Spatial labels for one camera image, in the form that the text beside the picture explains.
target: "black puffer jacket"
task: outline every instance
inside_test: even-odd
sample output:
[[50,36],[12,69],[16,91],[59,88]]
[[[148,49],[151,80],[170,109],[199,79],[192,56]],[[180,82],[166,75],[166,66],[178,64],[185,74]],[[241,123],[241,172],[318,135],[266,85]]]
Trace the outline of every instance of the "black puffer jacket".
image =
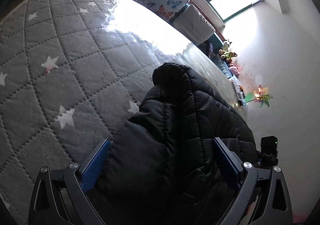
[[234,196],[213,160],[212,139],[255,163],[252,132],[190,67],[165,63],[153,82],[113,142],[96,187],[130,224],[212,225]]

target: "teddy bear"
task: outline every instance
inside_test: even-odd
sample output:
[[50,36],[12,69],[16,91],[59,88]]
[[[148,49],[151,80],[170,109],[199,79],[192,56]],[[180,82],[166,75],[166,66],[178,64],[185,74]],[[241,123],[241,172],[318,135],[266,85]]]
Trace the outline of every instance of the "teddy bear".
[[221,59],[226,59],[226,62],[229,64],[229,63],[232,63],[232,59],[233,57],[237,57],[238,55],[233,52],[233,51],[225,51],[225,50],[222,50],[220,49],[219,50],[219,54],[221,55]]
[[229,64],[229,71],[231,72],[232,75],[238,76],[240,74],[239,68],[234,66],[233,64]]

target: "plush toy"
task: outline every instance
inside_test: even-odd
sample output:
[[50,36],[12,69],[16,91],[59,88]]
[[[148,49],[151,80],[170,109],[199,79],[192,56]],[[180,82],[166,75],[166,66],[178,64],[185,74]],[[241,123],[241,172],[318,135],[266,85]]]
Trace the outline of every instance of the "plush toy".
[[238,76],[240,74],[239,68],[234,66],[233,64],[229,64],[229,71],[231,72],[232,75]]
[[226,59],[226,62],[229,64],[229,63],[232,63],[232,59],[231,58],[233,58],[233,57],[237,57],[238,55],[235,53],[235,52],[233,52],[233,51],[230,51],[230,52],[228,52],[228,51],[225,51],[225,50],[219,50],[219,54],[221,54],[222,53],[222,55],[221,55],[221,59]]
[[222,46],[222,50],[228,51],[228,48],[230,47],[230,45],[232,44],[232,42],[230,42],[230,40],[225,40],[223,42],[223,46]]
[[219,53],[220,55],[222,55],[222,54],[224,54],[225,52],[227,52],[227,51],[220,49],[218,53]]

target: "gray quilted mattress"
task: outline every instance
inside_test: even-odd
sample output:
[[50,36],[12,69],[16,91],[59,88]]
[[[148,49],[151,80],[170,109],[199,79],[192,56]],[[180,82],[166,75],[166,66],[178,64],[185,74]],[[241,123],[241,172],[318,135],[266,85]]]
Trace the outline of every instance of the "gray quilted mattress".
[[39,169],[113,140],[167,61],[236,100],[205,55],[131,0],[26,0],[0,23],[0,194],[18,223]]

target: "butterfly print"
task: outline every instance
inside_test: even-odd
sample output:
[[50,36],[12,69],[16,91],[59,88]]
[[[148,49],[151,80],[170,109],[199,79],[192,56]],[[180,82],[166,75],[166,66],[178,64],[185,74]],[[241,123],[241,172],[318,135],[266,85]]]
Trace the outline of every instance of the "butterfly print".
[[179,6],[180,4],[182,4],[182,1],[174,1],[174,0],[168,0],[167,1],[167,5],[168,6],[171,6],[171,8],[173,8],[173,9],[175,9],[175,8],[177,8],[177,6]]
[[156,12],[156,14],[157,14],[158,16],[160,16],[161,18],[164,18],[164,17],[165,17],[166,20],[169,20],[170,16],[172,16],[173,12],[166,12],[166,11],[164,10],[163,5],[161,5],[161,6],[159,7],[159,10]]
[[151,8],[151,7],[156,5],[156,3],[153,3],[153,2],[145,3],[144,0],[139,0],[138,3],[143,5],[143,6],[145,6],[145,7],[147,7],[147,8]]

